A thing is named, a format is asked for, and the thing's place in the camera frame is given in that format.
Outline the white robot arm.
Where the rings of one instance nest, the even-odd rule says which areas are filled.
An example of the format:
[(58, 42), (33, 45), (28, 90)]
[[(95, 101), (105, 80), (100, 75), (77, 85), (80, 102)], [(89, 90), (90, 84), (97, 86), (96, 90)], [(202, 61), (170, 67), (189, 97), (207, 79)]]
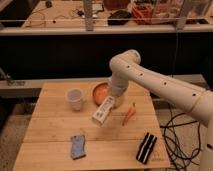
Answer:
[(109, 67), (110, 94), (120, 97), (133, 81), (189, 114), (206, 128), (199, 171), (213, 171), (213, 92), (140, 66), (141, 56), (130, 49), (114, 56)]

